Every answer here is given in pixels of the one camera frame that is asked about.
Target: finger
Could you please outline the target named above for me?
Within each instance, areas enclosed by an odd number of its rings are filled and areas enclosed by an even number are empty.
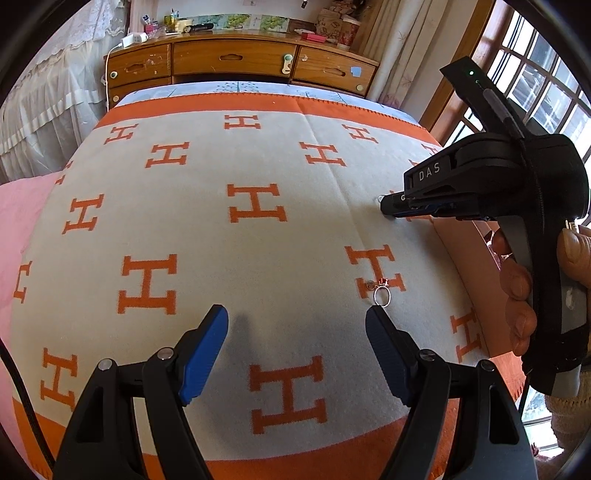
[[[538,323],[534,310],[526,302],[513,299],[507,300],[505,320],[522,340],[528,339],[534,333]]]
[[[564,228],[558,236],[556,255],[564,273],[585,287],[591,288],[591,238],[589,236]]]
[[[530,339],[519,338],[513,330],[509,333],[509,341],[511,343],[511,350],[516,356],[523,355],[530,347]]]
[[[530,347],[530,339],[519,339],[515,346],[513,346],[513,353],[516,356],[525,355],[527,349]]]
[[[497,255],[510,255],[511,248],[509,247],[509,242],[505,238],[503,232],[499,229],[495,232],[492,236],[491,242],[492,250]]]
[[[507,258],[501,265],[501,288],[515,300],[526,300],[531,292],[531,275],[523,265]]]

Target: pink blanket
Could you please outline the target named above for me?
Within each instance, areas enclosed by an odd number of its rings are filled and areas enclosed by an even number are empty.
[[[12,297],[17,284],[21,255],[28,246],[33,227],[60,173],[22,179],[0,187],[0,338],[10,350]],[[12,391],[13,385],[0,363],[0,391]],[[0,395],[0,424],[23,458],[25,449],[8,395]]]

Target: ring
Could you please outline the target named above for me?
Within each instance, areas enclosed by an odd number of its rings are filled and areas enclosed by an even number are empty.
[[[377,295],[378,295],[378,290],[380,288],[385,288],[386,291],[388,292],[388,301],[386,302],[386,305],[382,305],[380,302],[378,302],[378,296]],[[378,288],[376,288],[374,290],[374,303],[377,306],[379,306],[379,307],[386,308],[388,305],[390,305],[390,300],[392,300],[392,294],[390,293],[390,289],[387,286],[385,286],[385,285],[378,285]]]

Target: screw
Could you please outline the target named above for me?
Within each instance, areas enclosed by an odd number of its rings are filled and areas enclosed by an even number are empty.
[[[428,348],[425,348],[423,350],[421,350],[418,353],[419,357],[421,357],[423,360],[427,361],[427,362],[433,362],[435,360],[436,357],[436,353],[433,350],[429,350]]]
[[[110,358],[103,358],[100,362],[99,362],[99,370],[102,370],[103,372],[105,370],[108,370],[109,368],[111,368],[113,366],[113,360],[111,360]]]
[[[158,350],[158,353],[156,355],[161,360],[168,360],[174,355],[174,350],[171,349],[169,346],[165,346],[164,348]]]
[[[486,370],[487,372],[494,372],[495,371],[495,364],[493,362],[491,362],[490,360],[481,361],[480,366],[482,367],[483,370]]]

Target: wooden dresser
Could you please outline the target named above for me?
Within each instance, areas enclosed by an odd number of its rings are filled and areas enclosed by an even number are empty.
[[[171,35],[114,50],[108,58],[111,106],[137,90],[205,80],[267,80],[365,97],[378,62],[298,35],[207,31]]]

